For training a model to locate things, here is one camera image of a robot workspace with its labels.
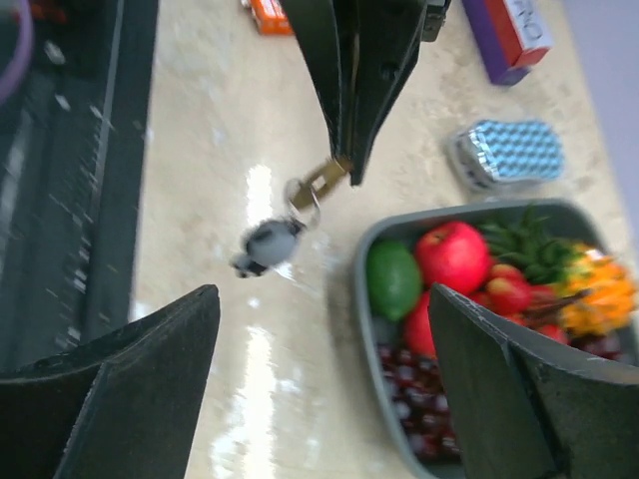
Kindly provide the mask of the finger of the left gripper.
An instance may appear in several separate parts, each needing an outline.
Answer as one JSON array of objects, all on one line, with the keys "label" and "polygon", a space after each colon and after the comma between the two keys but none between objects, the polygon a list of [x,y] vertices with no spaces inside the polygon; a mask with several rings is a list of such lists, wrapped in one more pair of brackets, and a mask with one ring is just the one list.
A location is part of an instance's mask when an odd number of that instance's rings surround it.
[{"label": "finger of the left gripper", "polygon": [[357,158],[355,92],[359,15],[356,1],[283,0],[308,67],[335,158]]},{"label": "finger of the left gripper", "polygon": [[350,183],[362,183],[375,138],[418,58],[424,1],[359,1],[349,125]]}]

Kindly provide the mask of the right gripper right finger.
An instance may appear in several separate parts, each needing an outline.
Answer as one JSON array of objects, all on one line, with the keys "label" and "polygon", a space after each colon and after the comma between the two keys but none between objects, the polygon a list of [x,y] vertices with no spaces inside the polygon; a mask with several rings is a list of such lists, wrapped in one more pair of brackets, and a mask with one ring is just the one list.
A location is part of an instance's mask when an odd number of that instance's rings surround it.
[{"label": "right gripper right finger", "polygon": [[638,369],[437,284],[431,332],[468,478],[635,478]]}]

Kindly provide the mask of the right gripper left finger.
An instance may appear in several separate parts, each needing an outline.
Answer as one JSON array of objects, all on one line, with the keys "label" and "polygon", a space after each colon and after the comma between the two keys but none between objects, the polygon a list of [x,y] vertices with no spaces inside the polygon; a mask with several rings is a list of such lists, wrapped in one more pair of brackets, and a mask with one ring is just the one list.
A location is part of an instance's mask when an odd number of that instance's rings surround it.
[{"label": "right gripper left finger", "polygon": [[221,318],[205,284],[62,354],[1,374],[4,478],[182,478]]}]

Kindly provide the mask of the small brass padlock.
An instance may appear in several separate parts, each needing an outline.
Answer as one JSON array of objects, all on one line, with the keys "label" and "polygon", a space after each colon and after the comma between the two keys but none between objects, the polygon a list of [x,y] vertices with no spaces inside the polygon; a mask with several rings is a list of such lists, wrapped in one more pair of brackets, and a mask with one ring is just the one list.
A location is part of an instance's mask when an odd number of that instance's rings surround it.
[{"label": "small brass padlock", "polygon": [[304,178],[291,179],[285,187],[288,206],[296,212],[318,209],[321,201],[349,175],[351,163],[344,157],[329,158]]}]

